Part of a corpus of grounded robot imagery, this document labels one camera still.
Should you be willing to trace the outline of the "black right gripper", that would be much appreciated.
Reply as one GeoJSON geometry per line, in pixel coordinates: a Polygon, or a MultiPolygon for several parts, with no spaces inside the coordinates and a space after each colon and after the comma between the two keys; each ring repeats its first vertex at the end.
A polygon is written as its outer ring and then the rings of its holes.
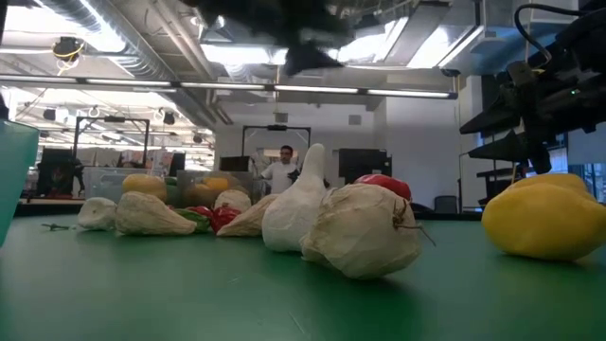
{"type": "Polygon", "coordinates": [[[533,38],[516,9],[516,28],[544,61],[536,66],[527,62],[508,65],[508,90],[513,99],[499,97],[459,129],[462,135],[487,135],[522,123],[524,131],[509,131],[505,137],[469,151],[469,157],[529,161],[537,173],[546,173],[551,170],[546,142],[578,128],[591,133],[606,121],[606,9],[552,11],[576,18],[556,35],[554,45],[559,51],[552,53],[533,38]]]}

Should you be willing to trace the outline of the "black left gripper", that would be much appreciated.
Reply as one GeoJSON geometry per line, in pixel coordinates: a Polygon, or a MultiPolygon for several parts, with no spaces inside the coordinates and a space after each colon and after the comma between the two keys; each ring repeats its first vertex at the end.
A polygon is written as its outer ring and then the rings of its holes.
{"type": "Polygon", "coordinates": [[[305,70],[344,66],[313,42],[301,44],[304,30],[339,39],[352,36],[348,23],[329,11],[326,0],[182,0],[182,3],[197,9],[210,26],[222,16],[247,26],[253,35],[267,34],[277,45],[289,47],[283,65],[288,77],[305,70]]]}

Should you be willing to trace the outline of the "yellow bell pepper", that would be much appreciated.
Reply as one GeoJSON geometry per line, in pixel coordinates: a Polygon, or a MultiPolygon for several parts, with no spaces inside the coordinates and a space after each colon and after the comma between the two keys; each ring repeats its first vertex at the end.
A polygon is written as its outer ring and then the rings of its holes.
{"type": "Polygon", "coordinates": [[[137,191],[157,197],[162,202],[168,198],[167,185],[163,178],[144,173],[128,175],[122,182],[122,192],[137,191]]]}
{"type": "Polygon", "coordinates": [[[489,201],[481,223],[497,248],[515,256],[577,260],[606,244],[606,206],[579,188],[508,188],[489,201]]]}

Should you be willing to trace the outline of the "red bell pepper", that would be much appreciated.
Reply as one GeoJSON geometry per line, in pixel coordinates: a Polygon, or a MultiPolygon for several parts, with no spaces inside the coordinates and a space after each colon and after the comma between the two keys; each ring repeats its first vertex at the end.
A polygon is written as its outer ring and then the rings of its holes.
{"type": "Polygon", "coordinates": [[[412,192],[406,182],[384,174],[367,174],[354,181],[355,184],[377,185],[387,188],[407,201],[412,200],[412,192]]]}

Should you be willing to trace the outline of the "white long-necked garlic bulb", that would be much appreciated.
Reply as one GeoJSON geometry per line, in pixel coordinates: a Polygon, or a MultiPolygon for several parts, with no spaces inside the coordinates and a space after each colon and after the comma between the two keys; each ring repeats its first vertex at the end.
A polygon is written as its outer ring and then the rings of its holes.
{"type": "Polygon", "coordinates": [[[301,252],[301,241],[311,231],[326,195],[325,147],[315,143],[307,150],[294,183],[266,208],[262,239],[275,252],[301,252]]]}

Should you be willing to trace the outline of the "red chili pepper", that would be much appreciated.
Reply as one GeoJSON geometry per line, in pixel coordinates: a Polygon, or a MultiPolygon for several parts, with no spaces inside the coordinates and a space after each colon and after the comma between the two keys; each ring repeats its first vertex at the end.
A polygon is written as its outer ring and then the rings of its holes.
{"type": "Polygon", "coordinates": [[[228,204],[215,207],[212,213],[212,230],[217,234],[225,225],[230,224],[240,214],[241,211],[239,209],[233,208],[228,204]]]}

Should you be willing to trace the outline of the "green bell pepper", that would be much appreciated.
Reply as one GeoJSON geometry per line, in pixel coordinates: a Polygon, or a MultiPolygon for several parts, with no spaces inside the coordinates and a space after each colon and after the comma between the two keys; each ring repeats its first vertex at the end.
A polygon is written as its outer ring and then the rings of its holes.
{"type": "Polygon", "coordinates": [[[166,204],[169,206],[177,206],[180,201],[177,179],[175,177],[165,177],[164,181],[167,190],[166,204]]]}

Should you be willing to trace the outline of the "green chili pepper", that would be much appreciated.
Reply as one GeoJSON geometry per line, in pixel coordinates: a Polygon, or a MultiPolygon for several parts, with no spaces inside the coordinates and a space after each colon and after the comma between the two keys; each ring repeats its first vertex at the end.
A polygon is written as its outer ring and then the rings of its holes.
{"type": "Polygon", "coordinates": [[[211,220],[200,213],[184,208],[175,208],[174,212],[196,224],[195,233],[206,233],[211,229],[211,220]]]}

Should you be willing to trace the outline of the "small white garlic bulb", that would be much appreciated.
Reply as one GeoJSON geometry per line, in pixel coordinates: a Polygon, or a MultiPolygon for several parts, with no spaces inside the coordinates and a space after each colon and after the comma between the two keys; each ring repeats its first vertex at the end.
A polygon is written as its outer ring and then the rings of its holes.
{"type": "Polygon", "coordinates": [[[115,228],[117,204],[109,199],[87,199],[78,214],[78,225],[87,230],[110,231],[115,228]]]}

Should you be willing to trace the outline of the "long ceiling light bar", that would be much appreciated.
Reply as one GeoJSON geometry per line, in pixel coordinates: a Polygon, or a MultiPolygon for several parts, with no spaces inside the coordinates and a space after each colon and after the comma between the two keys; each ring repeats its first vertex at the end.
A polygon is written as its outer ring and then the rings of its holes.
{"type": "Polygon", "coordinates": [[[232,83],[232,82],[195,82],[195,81],[149,81],[149,80],[124,80],[104,78],[83,77],[60,77],[60,76],[32,76],[0,74],[0,85],[13,85],[21,87],[49,87],[49,88],[127,88],[134,91],[165,92],[171,93],[185,89],[205,90],[229,90],[250,92],[293,92],[293,93],[317,93],[328,95],[351,95],[390,98],[412,98],[412,99],[458,99],[456,92],[443,91],[421,91],[409,89],[375,89],[361,87],[337,87],[337,86],[308,86],[290,84],[263,84],[263,83],[232,83]]]}

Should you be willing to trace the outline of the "black desk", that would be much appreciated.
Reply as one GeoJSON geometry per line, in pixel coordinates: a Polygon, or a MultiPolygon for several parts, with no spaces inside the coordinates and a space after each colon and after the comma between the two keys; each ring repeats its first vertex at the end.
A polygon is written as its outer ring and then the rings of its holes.
{"type": "Polygon", "coordinates": [[[476,177],[485,181],[486,197],[478,201],[478,204],[484,207],[493,197],[503,192],[512,183],[525,178],[526,172],[520,167],[515,169],[502,168],[478,172],[476,177]]]}

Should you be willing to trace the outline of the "black chair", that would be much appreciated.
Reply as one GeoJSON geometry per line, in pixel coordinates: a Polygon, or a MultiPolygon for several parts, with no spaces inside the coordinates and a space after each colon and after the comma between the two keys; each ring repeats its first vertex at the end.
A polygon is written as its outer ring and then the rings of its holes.
{"type": "Polygon", "coordinates": [[[458,198],[453,195],[440,195],[434,199],[434,211],[439,214],[457,214],[458,198]]]}

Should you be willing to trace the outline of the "black monitor panel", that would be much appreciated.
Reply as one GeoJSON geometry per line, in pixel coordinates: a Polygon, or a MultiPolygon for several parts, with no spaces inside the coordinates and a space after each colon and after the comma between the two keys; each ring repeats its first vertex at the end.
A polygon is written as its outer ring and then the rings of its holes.
{"type": "Polygon", "coordinates": [[[386,150],[339,150],[338,176],[345,180],[346,185],[369,174],[392,175],[392,157],[387,154],[386,150]]]}

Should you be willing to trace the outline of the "smoky grey plastic bin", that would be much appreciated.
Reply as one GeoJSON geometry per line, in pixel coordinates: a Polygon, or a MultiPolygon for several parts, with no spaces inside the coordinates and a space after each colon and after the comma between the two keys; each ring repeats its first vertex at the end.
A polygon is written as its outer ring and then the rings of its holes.
{"type": "MultiPolygon", "coordinates": [[[[179,170],[177,171],[177,186],[180,194],[178,207],[186,207],[184,205],[184,191],[195,184],[202,184],[205,177],[224,177],[230,181],[229,189],[236,189],[245,192],[255,203],[259,198],[260,187],[254,179],[253,173],[248,171],[220,171],[220,170],[179,170]]],[[[214,191],[216,199],[222,192],[214,191]]]]}

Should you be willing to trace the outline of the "beige garlic bulb with roots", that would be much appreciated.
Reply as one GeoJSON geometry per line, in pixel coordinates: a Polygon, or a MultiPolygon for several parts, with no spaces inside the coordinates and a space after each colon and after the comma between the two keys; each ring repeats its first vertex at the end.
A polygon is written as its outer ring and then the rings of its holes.
{"type": "Polygon", "coordinates": [[[426,235],[408,200],[387,188],[354,184],[322,200],[301,249],[304,260],[347,278],[374,279],[409,266],[420,256],[420,238],[426,235]]]}

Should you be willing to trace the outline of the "clear plastic bin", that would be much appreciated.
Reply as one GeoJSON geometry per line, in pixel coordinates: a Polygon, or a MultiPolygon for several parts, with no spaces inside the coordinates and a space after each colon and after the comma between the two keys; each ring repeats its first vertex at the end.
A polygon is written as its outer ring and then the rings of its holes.
{"type": "Polygon", "coordinates": [[[84,196],[86,199],[102,197],[117,204],[122,196],[122,182],[135,173],[165,178],[160,170],[86,167],[83,171],[84,196]]]}

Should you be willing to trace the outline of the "teal plastic bin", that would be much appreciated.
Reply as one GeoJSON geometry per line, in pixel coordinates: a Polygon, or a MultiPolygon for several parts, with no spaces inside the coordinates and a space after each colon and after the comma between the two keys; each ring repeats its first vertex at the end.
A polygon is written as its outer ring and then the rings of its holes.
{"type": "Polygon", "coordinates": [[[35,163],[39,133],[33,127],[0,119],[0,248],[7,237],[28,169],[35,163]]]}

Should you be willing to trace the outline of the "rectangular silver ceiling duct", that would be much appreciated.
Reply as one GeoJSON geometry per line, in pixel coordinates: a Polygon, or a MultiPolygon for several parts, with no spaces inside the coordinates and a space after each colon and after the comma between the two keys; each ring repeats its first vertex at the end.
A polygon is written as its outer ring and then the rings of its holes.
{"type": "Polygon", "coordinates": [[[579,9],[584,0],[418,0],[387,36],[380,67],[457,69],[488,75],[536,52],[514,25],[524,4],[579,9]]]}

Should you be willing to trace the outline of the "round silver ceiling duct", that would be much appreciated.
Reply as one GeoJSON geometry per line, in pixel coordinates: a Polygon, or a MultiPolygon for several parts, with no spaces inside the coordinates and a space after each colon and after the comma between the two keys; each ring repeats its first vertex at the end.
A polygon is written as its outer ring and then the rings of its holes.
{"type": "Polygon", "coordinates": [[[177,76],[110,0],[35,0],[79,25],[89,37],[117,44],[114,63],[137,80],[175,81],[177,76]]]}

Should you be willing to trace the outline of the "black aluminium table frame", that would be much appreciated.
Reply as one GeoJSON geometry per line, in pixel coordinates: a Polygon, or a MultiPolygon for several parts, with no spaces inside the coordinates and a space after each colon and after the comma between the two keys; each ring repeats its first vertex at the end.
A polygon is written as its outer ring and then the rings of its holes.
{"type": "MultiPolygon", "coordinates": [[[[83,206],[83,200],[58,200],[58,199],[21,199],[15,209],[15,217],[50,216],[77,214],[83,206]]],[[[415,217],[427,221],[470,221],[479,222],[482,218],[481,212],[466,213],[436,213],[428,207],[413,204],[415,217]]]]}

